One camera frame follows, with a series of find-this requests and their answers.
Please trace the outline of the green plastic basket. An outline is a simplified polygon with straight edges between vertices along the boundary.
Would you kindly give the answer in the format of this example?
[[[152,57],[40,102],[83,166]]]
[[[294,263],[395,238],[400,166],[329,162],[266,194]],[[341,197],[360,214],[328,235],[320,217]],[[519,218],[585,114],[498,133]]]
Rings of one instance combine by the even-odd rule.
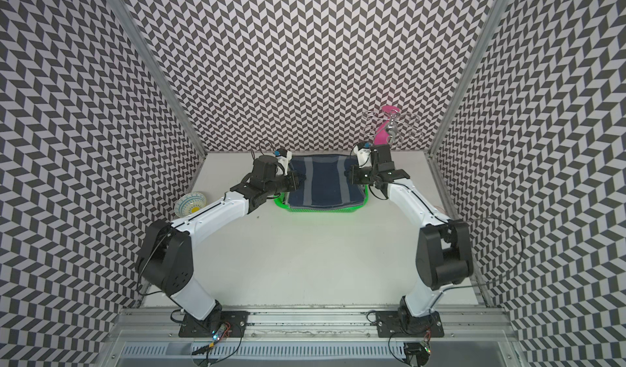
[[[273,200],[273,202],[281,209],[287,210],[292,213],[353,213],[364,207],[368,203],[369,195],[365,194],[363,202],[360,203],[352,203],[344,208],[292,208],[290,207],[286,201],[286,194],[283,193],[280,197],[277,197]]]

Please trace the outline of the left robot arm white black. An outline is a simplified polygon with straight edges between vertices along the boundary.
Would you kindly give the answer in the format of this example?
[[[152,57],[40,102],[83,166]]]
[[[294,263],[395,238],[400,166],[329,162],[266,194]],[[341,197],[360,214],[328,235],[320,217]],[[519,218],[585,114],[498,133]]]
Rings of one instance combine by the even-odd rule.
[[[148,226],[135,270],[196,321],[209,321],[221,305],[197,279],[193,253],[209,236],[250,215],[269,199],[298,189],[293,154],[280,148],[253,162],[252,171],[221,199],[176,221]]]

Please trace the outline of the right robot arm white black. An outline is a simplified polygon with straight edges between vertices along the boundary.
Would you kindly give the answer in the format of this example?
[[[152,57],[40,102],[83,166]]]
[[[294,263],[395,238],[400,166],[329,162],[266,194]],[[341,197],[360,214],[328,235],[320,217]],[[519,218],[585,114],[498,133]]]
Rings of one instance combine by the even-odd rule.
[[[357,164],[348,172],[349,181],[379,190],[418,228],[415,265],[419,280],[402,297],[400,311],[407,318],[430,316],[445,291],[474,274],[469,225],[428,202],[410,175],[395,167],[389,145],[361,142],[351,153]]]

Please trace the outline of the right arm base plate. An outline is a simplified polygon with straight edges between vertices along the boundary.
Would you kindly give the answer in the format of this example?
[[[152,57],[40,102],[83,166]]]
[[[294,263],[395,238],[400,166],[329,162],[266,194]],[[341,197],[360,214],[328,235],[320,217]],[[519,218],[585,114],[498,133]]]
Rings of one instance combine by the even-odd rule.
[[[373,311],[373,321],[379,338],[409,337],[422,338],[427,334],[432,339],[445,336],[440,314],[432,312],[423,317],[414,317],[402,309],[397,311]]]

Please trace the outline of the navy blue striped scarf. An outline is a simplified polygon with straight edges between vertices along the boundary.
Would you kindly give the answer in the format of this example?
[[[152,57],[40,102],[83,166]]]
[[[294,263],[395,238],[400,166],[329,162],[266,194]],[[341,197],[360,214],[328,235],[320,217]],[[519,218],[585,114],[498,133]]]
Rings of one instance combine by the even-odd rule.
[[[344,208],[363,202],[367,192],[349,180],[356,160],[341,154],[293,157],[290,167],[298,172],[300,187],[286,193],[286,203],[292,208]]]

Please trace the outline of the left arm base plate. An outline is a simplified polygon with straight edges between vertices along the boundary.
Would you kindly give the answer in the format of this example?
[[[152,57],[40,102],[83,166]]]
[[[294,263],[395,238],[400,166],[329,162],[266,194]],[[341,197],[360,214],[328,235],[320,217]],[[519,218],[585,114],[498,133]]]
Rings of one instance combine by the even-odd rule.
[[[248,326],[248,311],[213,311],[204,320],[186,313],[179,328],[181,338],[213,338],[218,333],[230,338],[242,338]]]

